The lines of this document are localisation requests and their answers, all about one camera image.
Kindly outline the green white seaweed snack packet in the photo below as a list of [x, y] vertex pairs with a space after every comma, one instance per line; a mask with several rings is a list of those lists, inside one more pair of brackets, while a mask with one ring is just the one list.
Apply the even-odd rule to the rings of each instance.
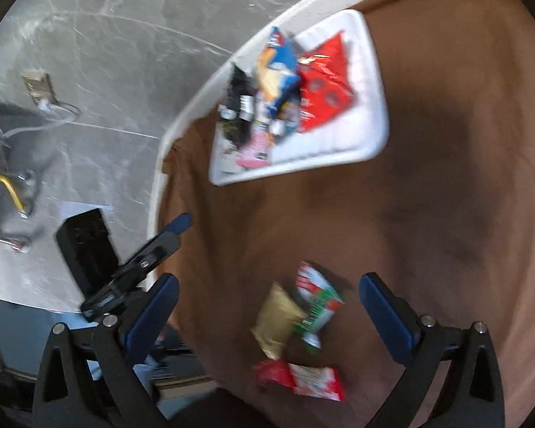
[[319, 332], [344, 304], [343, 297], [321, 270], [308, 262], [302, 262], [297, 270], [296, 293], [305, 306], [305, 317], [296, 325], [296, 331], [310, 351], [319, 351]]

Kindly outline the red white fruit snack packet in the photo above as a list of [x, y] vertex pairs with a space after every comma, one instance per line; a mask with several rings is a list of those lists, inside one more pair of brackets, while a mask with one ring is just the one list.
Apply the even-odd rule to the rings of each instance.
[[339, 372], [333, 367], [307, 367], [286, 360], [265, 360], [254, 367], [259, 386], [279, 384], [300, 396], [336, 402], [346, 400]]

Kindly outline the gold snack packet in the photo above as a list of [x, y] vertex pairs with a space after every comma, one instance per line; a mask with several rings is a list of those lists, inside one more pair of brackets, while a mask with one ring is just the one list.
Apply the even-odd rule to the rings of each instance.
[[306, 317], [280, 283], [274, 282], [264, 301], [251, 332], [262, 351], [270, 360], [278, 360], [295, 327]]

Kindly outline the pink snack packet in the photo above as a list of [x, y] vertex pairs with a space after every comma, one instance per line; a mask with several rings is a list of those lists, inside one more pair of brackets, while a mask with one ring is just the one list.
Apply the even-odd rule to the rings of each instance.
[[236, 164], [246, 169], [255, 169], [269, 164], [271, 140], [264, 129], [252, 132], [250, 141], [243, 146], [236, 156]]

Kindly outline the black snack packet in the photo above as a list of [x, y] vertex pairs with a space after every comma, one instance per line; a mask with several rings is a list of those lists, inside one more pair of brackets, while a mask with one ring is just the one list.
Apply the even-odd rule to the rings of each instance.
[[255, 119], [255, 96], [251, 78], [236, 64], [232, 64], [232, 76], [224, 98], [218, 105], [220, 127], [224, 137], [237, 149], [251, 137]]

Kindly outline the brown tablecloth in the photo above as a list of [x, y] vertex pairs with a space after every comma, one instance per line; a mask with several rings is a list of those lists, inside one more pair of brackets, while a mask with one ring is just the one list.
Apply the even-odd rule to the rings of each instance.
[[[216, 117], [192, 124], [163, 162], [159, 220], [192, 215], [165, 270], [179, 277], [174, 321], [205, 369], [266, 425], [361, 427], [398, 380], [357, 298], [373, 271], [418, 313], [487, 324], [505, 423], [535, 408], [535, 20], [520, 0], [366, 0], [390, 134], [370, 161], [217, 187]], [[252, 336], [274, 282], [302, 261], [330, 270], [344, 305], [322, 350], [293, 362], [335, 366], [343, 403], [260, 388]]]

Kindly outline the blue yellow snack bag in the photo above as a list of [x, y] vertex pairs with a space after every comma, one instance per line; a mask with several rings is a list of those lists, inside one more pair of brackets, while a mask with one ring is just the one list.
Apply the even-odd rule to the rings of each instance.
[[293, 45], [278, 27], [270, 29], [267, 39], [256, 61], [256, 78], [267, 113], [274, 118], [289, 95], [299, 88], [299, 63]]

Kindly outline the large red snack bag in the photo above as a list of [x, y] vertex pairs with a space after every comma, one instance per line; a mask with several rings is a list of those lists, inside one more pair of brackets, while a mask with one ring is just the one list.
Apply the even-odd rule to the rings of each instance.
[[334, 120], [353, 103], [355, 92], [348, 76], [348, 56], [339, 31], [316, 49], [300, 56], [300, 124], [299, 133]]

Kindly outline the white plastic tray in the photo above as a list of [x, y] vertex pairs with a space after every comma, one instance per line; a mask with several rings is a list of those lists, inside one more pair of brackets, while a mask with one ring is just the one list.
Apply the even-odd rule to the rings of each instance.
[[288, 37], [273, 26], [246, 70], [232, 65], [209, 161], [226, 185], [368, 161], [387, 142], [376, 50], [363, 15], [343, 10]]

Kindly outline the gold wall socket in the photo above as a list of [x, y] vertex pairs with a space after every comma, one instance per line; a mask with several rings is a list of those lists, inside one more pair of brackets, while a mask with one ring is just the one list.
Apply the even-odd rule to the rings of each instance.
[[21, 73], [27, 94], [30, 96], [35, 105], [41, 102], [56, 101], [51, 77], [47, 72], [22, 72]]

